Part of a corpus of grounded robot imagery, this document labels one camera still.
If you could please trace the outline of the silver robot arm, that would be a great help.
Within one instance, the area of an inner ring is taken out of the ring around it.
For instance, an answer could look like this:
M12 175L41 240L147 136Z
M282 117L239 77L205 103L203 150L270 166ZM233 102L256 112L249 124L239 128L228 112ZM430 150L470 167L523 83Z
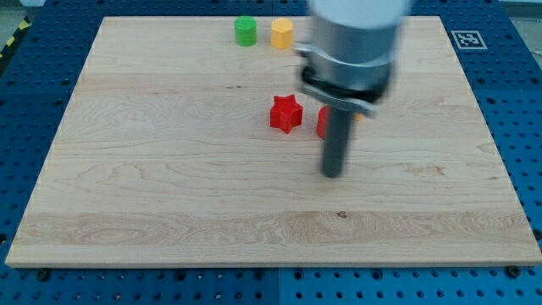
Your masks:
M395 41L410 0L312 0L299 91L333 108L373 116L390 83Z

